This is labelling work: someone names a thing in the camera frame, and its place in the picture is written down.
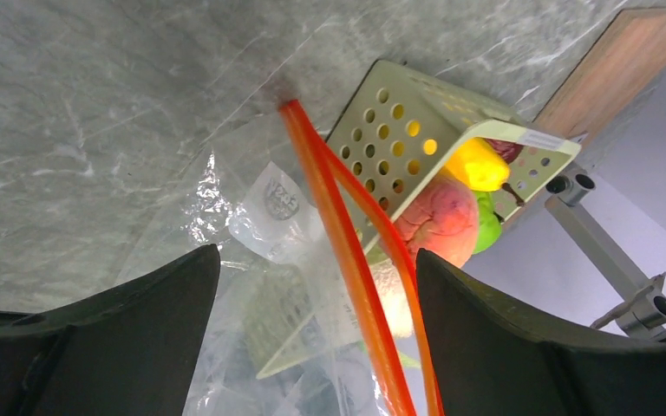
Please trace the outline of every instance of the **yellow bell pepper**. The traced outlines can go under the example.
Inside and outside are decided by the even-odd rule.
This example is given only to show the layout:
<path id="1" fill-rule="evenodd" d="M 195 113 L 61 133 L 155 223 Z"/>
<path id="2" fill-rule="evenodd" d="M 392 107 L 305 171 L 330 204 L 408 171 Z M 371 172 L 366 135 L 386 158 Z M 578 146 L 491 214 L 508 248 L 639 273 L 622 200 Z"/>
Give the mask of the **yellow bell pepper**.
<path id="1" fill-rule="evenodd" d="M 481 192 L 497 191 L 509 179 L 509 165 L 481 137 L 461 145 L 442 172 Z"/>

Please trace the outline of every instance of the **orange strip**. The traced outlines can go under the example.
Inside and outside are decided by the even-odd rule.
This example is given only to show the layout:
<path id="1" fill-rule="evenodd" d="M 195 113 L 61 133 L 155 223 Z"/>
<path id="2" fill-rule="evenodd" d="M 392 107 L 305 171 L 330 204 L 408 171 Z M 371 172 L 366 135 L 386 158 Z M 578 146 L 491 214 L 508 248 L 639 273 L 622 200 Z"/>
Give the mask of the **orange strip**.
<path id="1" fill-rule="evenodd" d="M 392 256 L 392 261 L 402 277 L 402 285 L 407 294 L 409 310 L 412 313 L 412 321 L 415 325 L 415 336 L 417 338 L 417 347 L 420 349 L 420 359 L 422 361 L 422 376 L 425 382 L 425 393 L 428 399 L 428 413 L 432 416 L 443 416 L 443 406 L 441 395 L 438 389 L 438 382 L 435 378 L 433 360 L 430 357 L 430 346 L 428 337 L 425 334 L 425 324 L 422 320 L 422 311 L 417 296 L 417 286 L 415 285 L 416 274 L 415 265 L 409 258 L 407 248 L 399 238 L 397 231 L 389 221 L 387 214 L 371 198 L 371 195 L 364 189 L 363 185 L 356 180 L 356 177 L 343 165 L 343 162 L 327 147 L 322 141 L 318 151 L 323 154 L 325 160 L 333 170 L 333 175 L 339 183 L 343 185 L 346 192 L 356 201 L 363 212 L 371 219 L 379 234 L 382 236 L 387 251 Z"/>
<path id="2" fill-rule="evenodd" d="M 374 278 L 354 226 L 346 215 L 346 206 L 330 167 L 317 152 L 317 144 L 322 143 L 320 136 L 298 101 L 288 103 L 280 112 L 341 267 L 389 412 L 393 416 L 415 416 L 415 406 L 409 395 L 395 342 L 388 330 L 382 330 L 388 325 Z"/>

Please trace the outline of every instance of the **transparent plastic bag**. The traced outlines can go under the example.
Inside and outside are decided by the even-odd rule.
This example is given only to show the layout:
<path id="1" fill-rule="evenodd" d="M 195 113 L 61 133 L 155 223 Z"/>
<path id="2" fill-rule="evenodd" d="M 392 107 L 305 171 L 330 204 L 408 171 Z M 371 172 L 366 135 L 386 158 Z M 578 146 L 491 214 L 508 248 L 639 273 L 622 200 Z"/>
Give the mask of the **transparent plastic bag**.
<path id="1" fill-rule="evenodd" d="M 202 244 L 220 249 L 219 290 L 185 414 L 386 414 L 309 201 L 273 114 L 213 139 L 142 233 L 117 283 Z"/>

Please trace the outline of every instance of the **gray countertop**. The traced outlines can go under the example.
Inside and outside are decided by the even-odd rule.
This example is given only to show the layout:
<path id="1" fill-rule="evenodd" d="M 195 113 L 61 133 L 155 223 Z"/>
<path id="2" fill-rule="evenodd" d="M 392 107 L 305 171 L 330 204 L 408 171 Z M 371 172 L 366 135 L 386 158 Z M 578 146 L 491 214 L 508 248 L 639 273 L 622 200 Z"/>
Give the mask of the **gray countertop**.
<path id="1" fill-rule="evenodd" d="M 619 10 L 651 5 L 0 0 L 0 309 L 113 285 L 193 157 L 287 99 L 328 130 L 385 58 L 532 119 Z"/>

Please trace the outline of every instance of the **wooden board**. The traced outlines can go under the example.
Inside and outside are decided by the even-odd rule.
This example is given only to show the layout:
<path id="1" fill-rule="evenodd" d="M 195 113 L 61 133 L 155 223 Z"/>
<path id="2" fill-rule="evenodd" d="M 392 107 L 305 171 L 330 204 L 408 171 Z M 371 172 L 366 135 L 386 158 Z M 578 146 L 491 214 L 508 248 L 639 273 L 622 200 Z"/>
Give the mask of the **wooden board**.
<path id="1" fill-rule="evenodd" d="M 665 67 L 666 9 L 623 10 L 548 101 L 535 124 L 566 138 L 588 133 L 581 143 L 588 146 Z"/>

